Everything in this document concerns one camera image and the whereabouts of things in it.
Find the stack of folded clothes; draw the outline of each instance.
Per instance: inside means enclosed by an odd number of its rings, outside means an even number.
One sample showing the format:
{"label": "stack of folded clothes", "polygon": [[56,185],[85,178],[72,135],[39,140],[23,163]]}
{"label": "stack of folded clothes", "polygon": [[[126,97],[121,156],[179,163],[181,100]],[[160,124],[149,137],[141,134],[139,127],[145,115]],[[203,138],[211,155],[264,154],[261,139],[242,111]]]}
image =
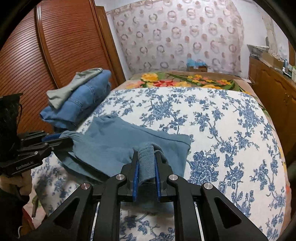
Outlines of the stack of folded clothes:
{"label": "stack of folded clothes", "polygon": [[77,72],[65,87],[47,91],[49,105],[41,119],[55,130],[75,130],[110,93],[111,72],[101,68]]}

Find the patterned curtain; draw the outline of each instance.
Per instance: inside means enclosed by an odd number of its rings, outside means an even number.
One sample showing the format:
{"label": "patterned curtain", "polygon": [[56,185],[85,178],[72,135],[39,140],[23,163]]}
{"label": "patterned curtain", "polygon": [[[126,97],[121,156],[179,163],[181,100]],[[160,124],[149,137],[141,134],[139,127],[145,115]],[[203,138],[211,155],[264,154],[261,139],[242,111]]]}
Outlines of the patterned curtain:
{"label": "patterned curtain", "polygon": [[244,26],[230,0],[145,0],[111,14],[133,74],[184,71],[187,58],[240,74]]}

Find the blue floral bedsheet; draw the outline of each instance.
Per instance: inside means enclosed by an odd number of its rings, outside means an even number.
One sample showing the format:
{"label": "blue floral bedsheet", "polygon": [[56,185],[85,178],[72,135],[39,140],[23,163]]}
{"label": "blue floral bedsheet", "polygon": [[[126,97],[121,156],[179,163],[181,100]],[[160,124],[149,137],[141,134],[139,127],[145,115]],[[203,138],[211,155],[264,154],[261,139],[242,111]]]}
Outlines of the blue floral bedsheet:
{"label": "blue floral bedsheet", "polygon": [[[269,239],[279,236],[286,204],[284,167],[274,132],[252,96],[183,87],[113,91],[78,131],[85,132],[94,116],[111,113],[139,126],[190,135],[184,178],[212,183]],[[54,154],[32,177],[48,214],[85,181],[68,174]],[[120,238],[174,240],[173,215],[124,206]]]}

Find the blue clothing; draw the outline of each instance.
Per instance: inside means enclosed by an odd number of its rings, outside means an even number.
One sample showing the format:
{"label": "blue clothing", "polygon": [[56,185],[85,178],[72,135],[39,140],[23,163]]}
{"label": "blue clothing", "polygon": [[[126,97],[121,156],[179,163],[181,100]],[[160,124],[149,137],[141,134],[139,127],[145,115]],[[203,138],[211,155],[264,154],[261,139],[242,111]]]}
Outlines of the blue clothing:
{"label": "blue clothing", "polygon": [[106,176],[120,173],[135,150],[140,164],[139,183],[155,176],[155,151],[160,151],[163,162],[168,162],[175,174],[183,176],[191,144],[188,135],[154,131],[118,116],[94,117],[85,134],[65,131],[61,137],[71,137],[74,142],[68,151],[54,152],[63,166],[101,182]]}
{"label": "blue clothing", "polygon": [[48,104],[55,109],[59,109],[79,86],[87,83],[89,80],[102,73],[102,71],[102,68],[93,68],[82,72],[76,72],[74,78],[69,84],[62,88],[48,90],[46,92]]}
{"label": "blue clothing", "polygon": [[56,128],[75,130],[110,93],[111,72],[103,70],[87,83],[78,87],[60,109],[45,107],[41,119]]}

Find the wooden cabinet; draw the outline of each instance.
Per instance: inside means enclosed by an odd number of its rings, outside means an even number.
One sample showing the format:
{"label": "wooden cabinet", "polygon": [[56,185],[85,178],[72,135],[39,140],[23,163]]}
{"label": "wooden cabinet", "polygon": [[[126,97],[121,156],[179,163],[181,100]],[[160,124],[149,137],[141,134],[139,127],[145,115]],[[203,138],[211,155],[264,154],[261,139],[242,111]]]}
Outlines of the wooden cabinet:
{"label": "wooden cabinet", "polygon": [[272,119],[285,156],[291,151],[296,154],[296,84],[252,57],[249,77],[255,82],[252,88]]}
{"label": "wooden cabinet", "polygon": [[125,81],[104,8],[94,0],[41,1],[6,41],[0,63],[0,96],[24,93],[19,132],[51,132],[39,117],[46,91],[67,85],[76,72],[109,69],[112,89]]}

